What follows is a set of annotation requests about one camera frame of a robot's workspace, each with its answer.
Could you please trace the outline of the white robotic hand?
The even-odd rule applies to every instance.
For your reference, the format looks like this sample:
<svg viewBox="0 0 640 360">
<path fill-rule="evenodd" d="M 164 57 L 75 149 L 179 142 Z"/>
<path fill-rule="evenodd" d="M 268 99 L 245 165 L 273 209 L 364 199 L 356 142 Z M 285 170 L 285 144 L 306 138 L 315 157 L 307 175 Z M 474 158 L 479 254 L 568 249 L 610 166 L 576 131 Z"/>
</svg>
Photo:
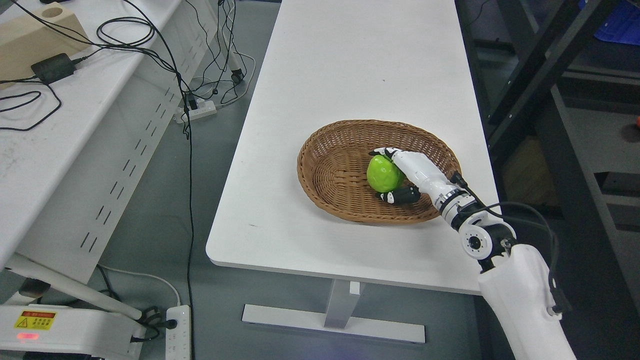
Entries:
<svg viewBox="0 0 640 360">
<path fill-rule="evenodd" d="M 400 150 L 393 146 L 375 148 L 371 157 L 380 155 L 393 162 L 415 186 L 402 186 L 392 191 L 376 193 L 377 199 L 391 205 L 413 204 L 422 194 L 427 194 L 433 203 L 444 201 L 453 191 L 453 185 L 445 174 L 427 155 L 419 152 Z"/>
</svg>

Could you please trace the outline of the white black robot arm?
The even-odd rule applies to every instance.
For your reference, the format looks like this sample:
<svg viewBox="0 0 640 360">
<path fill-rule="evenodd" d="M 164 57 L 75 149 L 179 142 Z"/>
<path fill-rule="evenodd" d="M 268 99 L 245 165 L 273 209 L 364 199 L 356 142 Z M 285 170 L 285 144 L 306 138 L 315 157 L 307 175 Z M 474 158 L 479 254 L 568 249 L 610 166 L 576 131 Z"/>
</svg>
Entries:
<svg viewBox="0 0 640 360">
<path fill-rule="evenodd" d="M 493 310 L 517 360 L 574 360 L 562 328 L 570 305 L 554 279 L 559 246 L 549 230 L 551 265 L 534 246 L 519 243 L 505 215 L 492 211 L 471 191 L 459 172 L 447 176 L 427 155 L 393 147 L 370 152 L 373 158 L 400 172 L 410 185 L 377 194 L 393 204 L 430 198 L 445 222 L 455 230 L 462 250 L 478 261 L 478 285 Z"/>
</svg>

